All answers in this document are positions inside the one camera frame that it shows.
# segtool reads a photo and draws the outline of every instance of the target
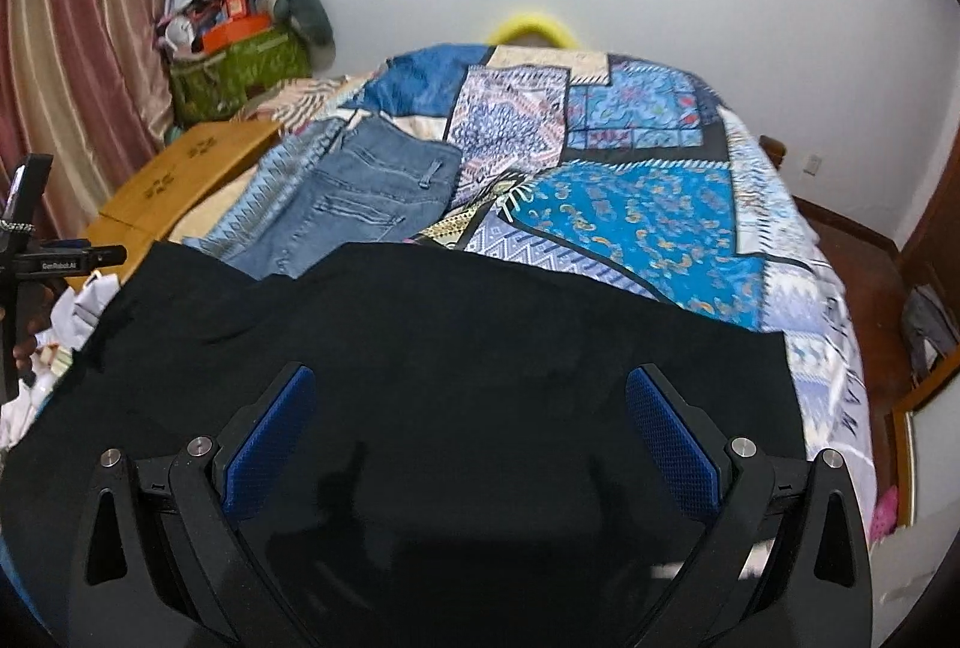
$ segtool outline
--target pink object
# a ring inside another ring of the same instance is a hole
[[[870,523],[870,543],[880,541],[885,536],[894,533],[896,528],[896,509],[899,507],[899,492],[895,485],[887,488],[884,495],[877,501],[874,509],[874,519]]]

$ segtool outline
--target black garment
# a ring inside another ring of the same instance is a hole
[[[653,362],[728,436],[803,456],[781,335],[584,277],[415,245],[346,245],[253,283],[157,245],[107,308],[0,483],[0,522],[62,641],[99,454],[216,435],[289,361],[314,421],[251,550],[331,648],[616,644],[700,527],[624,402]]]

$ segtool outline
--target orange box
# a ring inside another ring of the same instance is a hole
[[[250,13],[247,0],[224,0],[224,6],[227,7],[227,17],[232,20],[241,20]]]
[[[270,25],[269,14],[251,14],[250,17],[242,17],[239,20],[227,20],[203,35],[203,51],[217,52],[229,44],[243,41],[256,33],[265,31],[270,28]]]

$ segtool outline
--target blue mesh pad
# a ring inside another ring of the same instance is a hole
[[[627,378],[627,411],[683,514],[701,523],[712,522],[720,512],[717,470],[641,368]]]
[[[316,408],[313,373],[300,367],[224,470],[227,521],[236,525],[260,511]]]

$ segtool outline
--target striped curtain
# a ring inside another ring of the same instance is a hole
[[[0,0],[0,189],[27,152],[54,169],[35,223],[76,236],[172,120],[152,36],[163,0]]]

